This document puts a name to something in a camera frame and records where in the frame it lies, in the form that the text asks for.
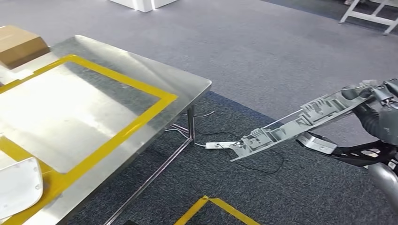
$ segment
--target electrical wire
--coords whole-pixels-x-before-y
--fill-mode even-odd
[[[205,114],[205,115],[194,115],[194,117],[206,117],[206,116],[210,116],[211,114],[213,114],[213,113],[215,113],[215,111],[211,111],[211,112],[209,112],[208,114]]]
[[[228,156],[230,157],[230,159],[233,159],[233,157],[230,155],[230,153],[229,153],[225,148],[223,148],[221,145],[219,145],[219,146],[225,151],[225,153],[228,154]],[[283,166],[283,163],[284,163],[285,159],[284,159],[284,157],[283,157],[283,155],[282,155],[281,153],[276,152],[276,151],[274,151],[274,150],[270,150],[270,151],[271,151],[271,152],[274,152],[274,153],[276,153],[276,154],[278,154],[279,157],[281,158],[281,163],[279,164],[278,168],[277,168],[275,171],[268,172],[268,171],[264,171],[264,170],[259,170],[259,169],[251,168],[251,167],[248,167],[248,166],[246,166],[246,165],[242,165],[242,164],[240,164],[240,163],[237,162],[237,161],[234,161],[234,163],[238,164],[239,166],[241,166],[241,167],[243,167],[243,168],[249,169],[249,170],[258,171],[258,172],[261,172],[261,173],[263,172],[263,173],[266,173],[266,174],[274,174],[274,173],[277,173],[277,172],[281,169],[281,167]]]
[[[213,113],[215,113],[215,111],[211,111],[210,113],[205,114],[205,115],[194,115],[194,116],[195,116],[195,117],[206,117],[206,116],[209,116],[209,115],[211,115],[211,114],[213,114]],[[165,131],[178,131],[182,136],[184,136],[185,138],[188,139],[188,137],[187,137],[181,130],[178,130],[178,129],[168,129],[168,130],[165,130]],[[229,131],[220,131],[220,132],[214,132],[214,133],[203,133],[203,132],[198,131],[197,129],[195,129],[195,131],[196,131],[198,134],[201,134],[201,135],[229,134],[229,135],[234,136],[236,139],[239,139],[239,140],[240,140],[240,138],[239,138],[237,135],[235,135],[234,133],[231,133],[231,132],[229,132]],[[199,143],[196,143],[196,142],[195,142],[195,145],[200,146],[200,147],[204,147],[204,148],[206,147],[206,145],[204,145],[204,144],[199,144]],[[230,153],[229,153],[225,148],[223,148],[221,145],[219,145],[219,146],[225,151],[225,153],[229,156],[230,159],[233,159],[233,157],[230,155]],[[283,166],[283,164],[284,164],[284,157],[283,157],[283,155],[282,155],[281,153],[279,153],[279,152],[276,152],[276,151],[274,151],[274,150],[270,150],[270,151],[276,153],[276,154],[279,155],[279,157],[281,158],[281,163],[279,164],[278,168],[277,168],[275,171],[268,172],[268,171],[264,171],[264,170],[259,170],[259,169],[251,168],[251,167],[248,167],[248,166],[246,166],[246,165],[240,164],[240,163],[237,162],[237,161],[234,161],[234,163],[236,163],[237,165],[239,165],[239,166],[241,166],[241,167],[243,167],[243,168],[245,168],[245,169],[248,169],[248,170],[258,171],[258,172],[265,173],[265,174],[274,174],[274,173],[277,173],[277,172],[281,169],[281,167]]]
[[[165,130],[165,131],[178,131],[182,136],[184,136],[186,139],[188,139],[189,137],[187,137],[181,130],[178,130],[178,129],[168,129],[168,130]],[[200,146],[200,147],[206,147],[206,145],[204,145],[204,144],[199,144],[199,143],[196,143],[195,142],[195,145],[197,145],[197,146]]]
[[[198,134],[201,134],[201,135],[229,134],[229,135],[234,136],[234,137],[237,138],[237,139],[240,139],[237,135],[235,135],[234,133],[231,133],[231,132],[229,132],[229,131],[220,131],[220,132],[214,132],[214,133],[202,133],[202,132],[200,132],[200,131],[198,131],[198,130],[196,130],[196,129],[195,129],[195,131],[196,131]],[[230,153],[229,153],[225,148],[223,148],[221,145],[218,145],[218,146],[220,146],[220,147],[225,151],[225,153],[228,154],[228,156],[229,156],[230,159],[233,159],[233,157],[230,155]],[[284,157],[283,157],[283,155],[282,155],[281,153],[279,153],[279,152],[276,152],[276,151],[274,151],[274,150],[270,150],[270,151],[271,151],[271,152],[274,152],[274,153],[276,153],[276,154],[278,154],[279,157],[281,158],[281,163],[279,164],[278,168],[277,168],[275,171],[267,172],[267,171],[263,171],[263,170],[251,168],[251,167],[248,167],[248,166],[246,166],[246,165],[242,165],[242,164],[240,164],[240,163],[237,162],[237,161],[234,161],[234,163],[236,163],[237,165],[239,165],[239,166],[241,166],[241,167],[243,167],[243,168],[249,169],[249,170],[259,171],[259,172],[263,172],[263,173],[266,173],[266,174],[274,174],[274,173],[277,173],[277,172],[281,169],[281,167],[282,167],[282,165],[283,165],[283,163],[284,163]]]

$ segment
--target white cable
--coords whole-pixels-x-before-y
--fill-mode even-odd
[[[178,131],[182,136],[184,136],[186,139],[188,139],[189,137],[187,137],[181,130],[178,130],[178,129],[168,129],[168,130],[165,130],[165,131]],[[200,147],[206,147],[205,145],[203,145],[203,144],[198,144],[198,143],[195,143],[195,145],[197,145],[197,146],[200,146]]]
[[[213,113],[215,113],[215,111],[212,111],[212,112],[210,112],[210,113],[208,113],[208,114],[205,114],[205,115],[195,115],[195,117],[206,117],[206,116],[210,116],[211,114],[213,114]]]

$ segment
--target white plastic part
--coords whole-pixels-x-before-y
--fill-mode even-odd
[[[0,219],[31,207],[43,194],[43,177],[34,157],[0,169],[0,182]]]
[[[229,149],[236,142],[207,142],[206,149]]]

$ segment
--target metal frame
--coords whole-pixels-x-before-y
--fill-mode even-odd
[[[178,147],[178,149],[130,196],[123,205],[104,223],[104,225],[111,225],[121,213],[131,204],[166,168],[174,161],[174,159],[188,146],[195,145],[195,116],[194,116],[194,106],[192,105],[187,111],[188,117],[188,129],[179,126],[177,124],[172,124],[171,127],[178,129],[186,134],[188,138],[184,143]]]
[[[352,16],[352,17],[356,17],[356,18],[359,18],[362,20],[368,20],[368,21],[388,25],[389,27],[388,27],[388,29],[386,29],[384,31],[383,35],[388,35],[392,31],[392,29],[394,29],[396,27],[396,25],[398,24],[398,18],[396,20],[389,20],[389,19],[385,19],[385,18],[377,16],[377,14],[381,11],[381,9],[387,4],[387,2],[389,0],[383,0],[381,2],[381,4],[379,5],[379,7],[377,7],[377,9],[371,15],[368,15],[365,13],[354,12],[354,8],[358,5],[359,1],[360,0],[355,0],[351,4],[351,6],[348,8],[347,12],[341,18],[339,24],[343,24],[349,16]]]

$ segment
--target metal table surface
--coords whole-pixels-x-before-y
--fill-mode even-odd
[[[14,70],[0,69],[0,81],[8,83],[21,79],[68,54],[177,95],[177,98],[24,224],[53,225],[62,221],[102,182],[131,163],[211,86],[208,79],[84,36],[60,42],[51,47],[50,53]],[[66,62],[0,94],[0,132],[65,174],[158,100],[145,91]],[[0,168],[14,162],[0,151]]]

